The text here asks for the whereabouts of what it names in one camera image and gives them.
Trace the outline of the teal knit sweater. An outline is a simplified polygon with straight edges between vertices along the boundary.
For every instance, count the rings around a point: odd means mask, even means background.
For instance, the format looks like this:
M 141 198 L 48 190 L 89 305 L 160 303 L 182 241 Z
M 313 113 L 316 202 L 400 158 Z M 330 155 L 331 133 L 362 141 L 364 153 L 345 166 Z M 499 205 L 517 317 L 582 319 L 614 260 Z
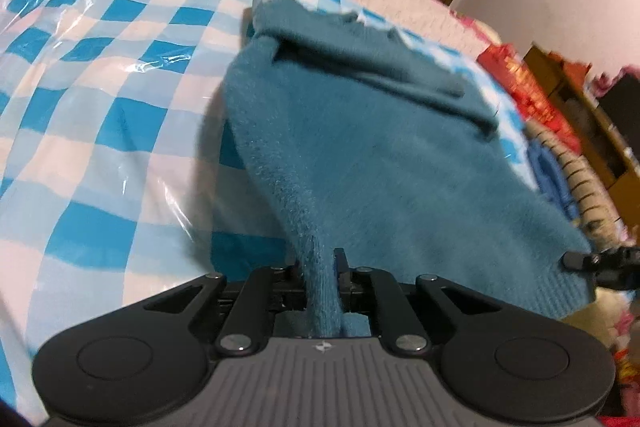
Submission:
M 561 267 L 578 228 L 511 168 L 470 74 L 398 32 L 253 0 L 222 87 L 244 167 L 303 270 L 312 331 L 344 326 L 334 253 L 410 283 L 432 273 L 562 319 L 593 289 Z

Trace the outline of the beige checked knit garment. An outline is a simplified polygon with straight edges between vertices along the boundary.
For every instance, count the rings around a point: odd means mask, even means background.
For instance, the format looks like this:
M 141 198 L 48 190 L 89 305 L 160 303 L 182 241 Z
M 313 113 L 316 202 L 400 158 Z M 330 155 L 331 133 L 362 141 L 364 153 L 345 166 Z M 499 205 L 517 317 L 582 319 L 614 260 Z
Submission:
M 599 249 L 622 246 L 628 239 L 627 229 L 600 178 L 587 159 L 574 153 L 551 130 L 529 119 L 525 135 L 548 147 L 562 170 L 579 213 L 578 225 Z

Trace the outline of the blue knit garment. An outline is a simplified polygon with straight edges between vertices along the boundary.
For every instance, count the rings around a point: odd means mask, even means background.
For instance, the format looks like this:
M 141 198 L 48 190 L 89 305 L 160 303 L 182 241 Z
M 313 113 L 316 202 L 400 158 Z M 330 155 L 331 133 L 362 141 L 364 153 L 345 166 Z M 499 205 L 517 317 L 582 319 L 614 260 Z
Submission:
M 528 142 L 527 157 L 541 194 L 567 220 L 577 225 L 580 219 L 577 202 L 570 193 L 563 170 L 550 148 L 531 139 Z

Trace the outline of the wooden side cabinet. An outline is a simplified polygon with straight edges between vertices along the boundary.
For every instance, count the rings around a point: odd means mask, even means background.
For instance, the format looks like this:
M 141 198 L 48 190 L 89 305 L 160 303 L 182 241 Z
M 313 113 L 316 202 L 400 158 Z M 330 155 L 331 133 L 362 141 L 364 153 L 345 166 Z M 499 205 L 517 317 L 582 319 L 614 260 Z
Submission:
M 597 173 L 624 225 L 639 226 L 639 158 L 589 90 L 590 63 L 574 62 L 534 43 L 524 63 L 544 94 L 578 136 L 582 155 Z

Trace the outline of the red gold plastic bag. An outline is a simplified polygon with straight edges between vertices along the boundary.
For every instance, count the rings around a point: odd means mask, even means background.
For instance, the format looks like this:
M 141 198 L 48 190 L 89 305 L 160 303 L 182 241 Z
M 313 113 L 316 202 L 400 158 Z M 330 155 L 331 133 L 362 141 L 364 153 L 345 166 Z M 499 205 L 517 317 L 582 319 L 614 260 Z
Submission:
M 582 153 L 582 144 L 574 129 L 548 100 L 533 72 L 510 44 L 490 44 L 476 61 L 508 92 L 524 120 L 536 120 L 574 153 Z

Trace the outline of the blue white checkered plastic sheet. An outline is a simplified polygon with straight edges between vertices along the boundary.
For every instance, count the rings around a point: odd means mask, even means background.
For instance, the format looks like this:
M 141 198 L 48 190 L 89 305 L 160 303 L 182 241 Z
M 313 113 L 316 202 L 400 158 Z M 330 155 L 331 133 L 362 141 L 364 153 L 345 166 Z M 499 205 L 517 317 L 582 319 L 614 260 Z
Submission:
M 354 0 L 297 0 L 353 12 Z M 32 358 L 70 326 L 232 264 L 290 261 L 220 84 L 252 0 L 1 0 L 1 395 L 47 414 Z

